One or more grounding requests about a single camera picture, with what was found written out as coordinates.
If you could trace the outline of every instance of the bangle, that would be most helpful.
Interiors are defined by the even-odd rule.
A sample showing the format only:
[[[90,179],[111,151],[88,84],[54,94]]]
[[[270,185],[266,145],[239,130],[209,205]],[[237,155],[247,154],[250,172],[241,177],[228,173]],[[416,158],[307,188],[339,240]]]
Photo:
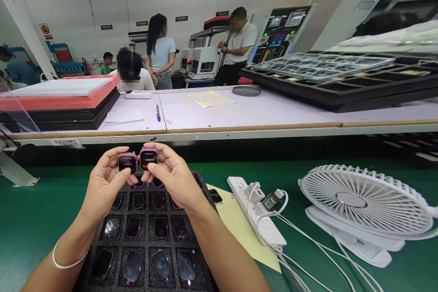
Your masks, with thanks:
[[[60,264],[58,264],[55,260],[55,250],[56,250],[56,246],[58,245],[59,241],[61,240],[61,238],[64,236],[64,234],[62,234],[62,236],[58,239],[58,242],[56,242],[55,247],[53,248],[53,252],[52,252],[52,259],[53,259],[53,263],[55,264],[56,268],[58,269],[70,269],[75,267],[78,263],[80,263],[88,254],[88,251],[90,251],[90,248],[88,248],[87,252],[85,252],[85,254],[82,256],[82,258],[80,258],[76,263],[69,265],[69,266],[61,266]]]

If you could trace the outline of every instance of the blue pen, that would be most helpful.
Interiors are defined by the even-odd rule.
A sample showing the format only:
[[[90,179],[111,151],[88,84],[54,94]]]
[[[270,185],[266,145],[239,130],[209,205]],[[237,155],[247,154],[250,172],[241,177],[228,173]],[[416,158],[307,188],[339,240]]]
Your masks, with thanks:
[[[158,108],[158,105],[156,106],[156,119],[158,122],[161,122],[160,109]]]

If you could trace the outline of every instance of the long black hair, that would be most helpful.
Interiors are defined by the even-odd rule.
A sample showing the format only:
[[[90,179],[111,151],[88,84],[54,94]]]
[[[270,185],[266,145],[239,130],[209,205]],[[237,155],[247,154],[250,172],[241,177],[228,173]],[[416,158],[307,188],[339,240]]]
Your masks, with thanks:
[[[162,14],[156,14],[151,17],[149,21],[149,31],[147,33],[147,48],[146,54],[150,56],[152,51],[155,53],[156,40],[158,34],[163,31],[163,28],[167,25],[167,18]]]

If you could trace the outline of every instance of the smartwatch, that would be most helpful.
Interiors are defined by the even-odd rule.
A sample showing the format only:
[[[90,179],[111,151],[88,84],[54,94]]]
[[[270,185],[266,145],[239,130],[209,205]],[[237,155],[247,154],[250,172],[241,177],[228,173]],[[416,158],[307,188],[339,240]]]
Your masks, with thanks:
[[[119,170],[126,168],[131,169],[131,174],[137,172],[137,155],[135,152],[126,152],[119,154]]]
[[[158,151],[156,148],[142,148],[140,151],[140,167],[147,171],[149,163],[158,164]]]

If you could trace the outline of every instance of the red warning sign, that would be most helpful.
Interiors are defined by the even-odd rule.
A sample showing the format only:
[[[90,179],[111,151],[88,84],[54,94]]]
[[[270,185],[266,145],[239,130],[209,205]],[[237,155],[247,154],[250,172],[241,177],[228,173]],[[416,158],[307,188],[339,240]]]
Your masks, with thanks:
[[[40,24],[40,28],[46,40],[53,39],[53,36],[50,34],[49,26],[46,23]]]

